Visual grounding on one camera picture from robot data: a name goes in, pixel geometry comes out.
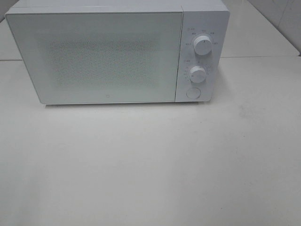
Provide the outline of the white microwave oven body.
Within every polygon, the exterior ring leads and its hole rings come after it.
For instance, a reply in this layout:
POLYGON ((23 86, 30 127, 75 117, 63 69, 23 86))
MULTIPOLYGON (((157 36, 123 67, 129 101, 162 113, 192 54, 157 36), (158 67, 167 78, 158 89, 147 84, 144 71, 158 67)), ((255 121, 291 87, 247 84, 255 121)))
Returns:
POLYGON ((220 0, 20 0, 5 14, 46 105, 209 101, 229 17, 220 0))

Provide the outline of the round white door button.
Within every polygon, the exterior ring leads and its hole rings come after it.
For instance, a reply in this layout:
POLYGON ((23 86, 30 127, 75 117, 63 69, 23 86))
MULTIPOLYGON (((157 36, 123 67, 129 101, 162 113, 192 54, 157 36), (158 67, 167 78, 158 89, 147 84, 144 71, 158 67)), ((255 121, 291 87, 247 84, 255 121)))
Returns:
POLYGON ((198 88, 190 88, 186 92, 186 96, 187 96, 187 98, 190 98, 190 99, 198 99, 201 96, 201 91, 198 88))

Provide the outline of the white microwave knob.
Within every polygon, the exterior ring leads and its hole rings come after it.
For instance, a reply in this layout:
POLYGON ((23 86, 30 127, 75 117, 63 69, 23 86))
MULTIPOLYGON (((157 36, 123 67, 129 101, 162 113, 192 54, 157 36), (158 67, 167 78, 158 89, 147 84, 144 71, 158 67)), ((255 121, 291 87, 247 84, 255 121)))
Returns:
POLYGON ((192 83, 202 83, 206 80, 206 70, 201 66, 194 66, 189 71, 189 78, 192 83))
POLYGON ((200 34, 193 42, 194 51, 199 56, 207 55, 212 50, 213 40, 208 34, 200 34))

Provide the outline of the white microwave door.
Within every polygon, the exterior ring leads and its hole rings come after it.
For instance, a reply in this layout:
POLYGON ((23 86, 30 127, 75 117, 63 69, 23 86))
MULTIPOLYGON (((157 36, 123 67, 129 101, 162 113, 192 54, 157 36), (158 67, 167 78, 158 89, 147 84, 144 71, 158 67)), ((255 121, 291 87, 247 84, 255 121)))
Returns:
POLYGON ((24 14, 7 21, 43 104, 172 102, 182 14, 24 14))

